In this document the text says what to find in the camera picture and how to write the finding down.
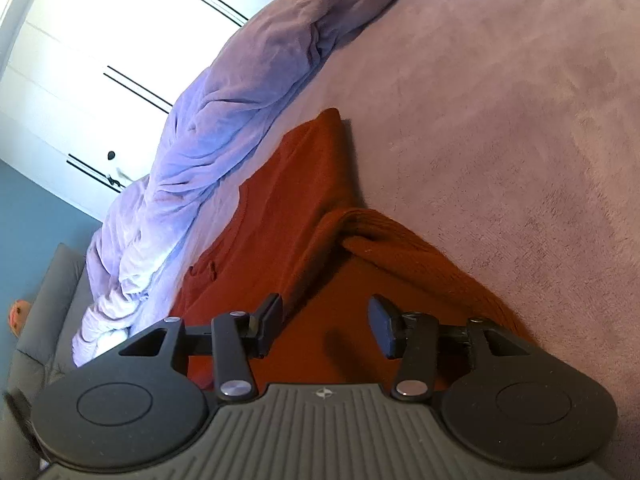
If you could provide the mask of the white wardrobe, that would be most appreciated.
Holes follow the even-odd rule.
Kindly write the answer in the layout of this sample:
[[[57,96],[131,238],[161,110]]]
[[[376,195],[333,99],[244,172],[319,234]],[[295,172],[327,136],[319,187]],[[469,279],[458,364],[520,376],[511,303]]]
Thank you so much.
[[[272,0],[6,0],[1,157],[102,219],[178,96]]]

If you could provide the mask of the grey upholstered headboard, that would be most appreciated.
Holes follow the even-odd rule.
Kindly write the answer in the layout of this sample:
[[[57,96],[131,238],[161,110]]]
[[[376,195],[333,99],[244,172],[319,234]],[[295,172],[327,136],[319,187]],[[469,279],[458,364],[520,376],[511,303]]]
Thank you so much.
[[[58,245],[17,339],[8,384],[3,389],[19,391],[28,402],[34,402],[51,382],[73,370],[72,339],[91,303],[85,257],[64,244]],[[1,477],[33,479],[39,469],[39,455],[2,403]]]

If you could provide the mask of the lilac rumpled duvet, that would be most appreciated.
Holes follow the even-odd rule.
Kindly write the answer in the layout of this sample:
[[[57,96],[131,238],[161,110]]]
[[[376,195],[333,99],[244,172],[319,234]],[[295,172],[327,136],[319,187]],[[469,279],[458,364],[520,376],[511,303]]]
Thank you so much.
[[[201,206],[330,53],[392,1],[273,0],[182,92],[150,173],[114,200],[89,245],[92,303],[70,343],[74,365],[167,315],[155,286],[179,258]]]

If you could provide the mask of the lilac bed sheet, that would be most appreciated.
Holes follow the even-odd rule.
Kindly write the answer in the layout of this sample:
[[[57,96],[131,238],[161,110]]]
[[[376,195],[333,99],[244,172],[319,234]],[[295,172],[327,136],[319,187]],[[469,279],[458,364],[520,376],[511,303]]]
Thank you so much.
[[[328,107],[367,205],[500,297],[608,389],[614,477],[639,474],[639,0],[396,0],[335,50],[202,206],[143,322],[232,217],[240,184]]]

